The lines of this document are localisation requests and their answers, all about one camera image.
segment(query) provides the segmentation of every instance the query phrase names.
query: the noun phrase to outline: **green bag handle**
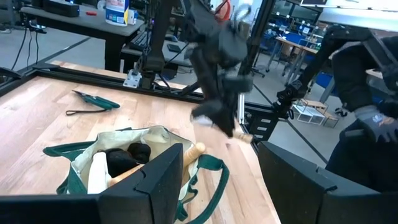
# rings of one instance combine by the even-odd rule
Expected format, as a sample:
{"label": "green bag handle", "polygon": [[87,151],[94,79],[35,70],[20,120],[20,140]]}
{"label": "green bag handle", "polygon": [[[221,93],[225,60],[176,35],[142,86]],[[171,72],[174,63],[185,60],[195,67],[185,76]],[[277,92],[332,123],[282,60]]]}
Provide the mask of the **green bag handle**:
{"label": "green bag handle", "polygon": [[[214,195],[211,198],[209,204],[207,205],[207,207],[204,209],[204,211],[201,214],[199,214],[194,220],[188,222],[189,224],[203,224],[207,221],[207,219],[210,218],[211,214],[216,209],[218,202],[220,202],[221,196],[224,193],[224,189],[226,187],[226,184],[227,184],[228,178],[229,178],[229,169],[225,165],[224,161],[222,161],[221,159],[217,159],[211,155],[208,155],[208,154],[201,155],[199,157],[197,167],[199,169],[203,168],[203,169],[207,169],[207,170],[211,170],[211,171],[222,170],[222,172],[221,172],[220,181],[218,182],[217,189],[214,192]],[[180,221],[184,221],[184,219],[186,219],[188,217],[188,213],[187,213],[187,211],[185,211],[183,205],[185,203],[190,202],[192,199],[194,199],[198,193],[197,190],[191,188],[192,185],[195,185],[197,180],[198,180],[197,177],[194,176],[189,181],[188,192],[193,193],[194,196],[189,198],[185,202],[178,202],[176,219],[179,219]]]}
{"label": "green bag handle", "polygon": [[[132,128],[124,128],[118,131],[129,131],[129,130],[132,130]],[[70,144],[63,144],[60,146],[50,146],[43,149],[43,153],[51,157],[63,156],[69,159],[70,161],[74,161],[76,157],[78,157],[83,152],[84,149],[94,144],[97,140],[98,138],[95,139],[95,141],[76,142]]]}

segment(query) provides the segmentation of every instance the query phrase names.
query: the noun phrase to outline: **green scissors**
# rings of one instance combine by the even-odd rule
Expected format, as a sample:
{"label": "green scissors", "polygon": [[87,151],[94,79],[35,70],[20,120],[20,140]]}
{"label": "green scissors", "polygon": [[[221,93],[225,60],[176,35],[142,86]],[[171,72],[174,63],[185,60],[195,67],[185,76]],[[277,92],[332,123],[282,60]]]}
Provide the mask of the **green scissors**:
{"label": "green scissors", "polygon": [[75,93],[77,93],[80,97],[83,98],[83,100],[86,103],[91,103],[92,105],[98,106],[100,108],[102,108],[102,110],[96,110],[96,111],[79,111],[79,110],[68,110],[65,113],[67,114],[67,116],[70,115],[74,115],[77,113],[100,113],[100,112],[105,112],[105,111],[109,111],[111,109],[116,109],[119,108],[120,105],[117,103],[114,103],[110,100],[104,99],[102,97],[99,96],[91,96],[89,94],[86,93],[82,93],[76,90],[72,90]]}

